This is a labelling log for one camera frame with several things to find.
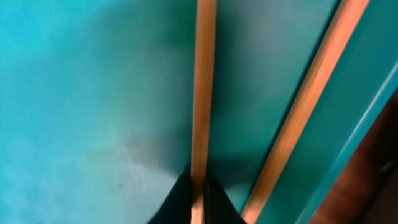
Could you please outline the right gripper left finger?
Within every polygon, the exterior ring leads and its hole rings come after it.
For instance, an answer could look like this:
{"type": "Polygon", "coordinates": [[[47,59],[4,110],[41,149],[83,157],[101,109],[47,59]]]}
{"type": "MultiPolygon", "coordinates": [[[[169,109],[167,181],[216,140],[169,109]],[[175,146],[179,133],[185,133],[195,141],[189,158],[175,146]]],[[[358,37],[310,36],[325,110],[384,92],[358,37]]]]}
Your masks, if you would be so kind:
{"type": "Polygon", "coordinates": [[[148,224],[190,224],[191,206],[190,174],[182,173],[148,224]]]}

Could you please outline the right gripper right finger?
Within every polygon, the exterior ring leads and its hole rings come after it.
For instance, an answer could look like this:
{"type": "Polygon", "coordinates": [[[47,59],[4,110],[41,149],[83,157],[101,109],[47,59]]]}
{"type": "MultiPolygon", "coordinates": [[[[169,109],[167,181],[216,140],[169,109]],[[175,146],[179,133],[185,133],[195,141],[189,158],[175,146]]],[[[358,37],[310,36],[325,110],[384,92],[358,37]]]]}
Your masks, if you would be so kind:
{"type": "Polygon", "coordinates": [[[203,193],[205,224],[246,224],[215,176],[206,177],[203,193]]]}

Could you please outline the wooden chopstick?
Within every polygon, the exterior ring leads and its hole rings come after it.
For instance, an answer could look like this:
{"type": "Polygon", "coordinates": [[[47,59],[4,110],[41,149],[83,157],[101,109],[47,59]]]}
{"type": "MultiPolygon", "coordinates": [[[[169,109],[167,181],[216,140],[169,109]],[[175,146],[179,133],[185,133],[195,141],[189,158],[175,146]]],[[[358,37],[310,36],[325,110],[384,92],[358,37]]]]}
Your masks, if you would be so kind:
{"type": "Polygon", "coordinates": [[[215,63],[216,0],[198,0],[195,26],[191,152],[191,224],[204,222],[203,187],[207,173],[215,63]]]}
{"type": "Polygon", "coordinates": [[[255,223],[294,150],[369,0],[340,1],[241,213],[255,223]]]}

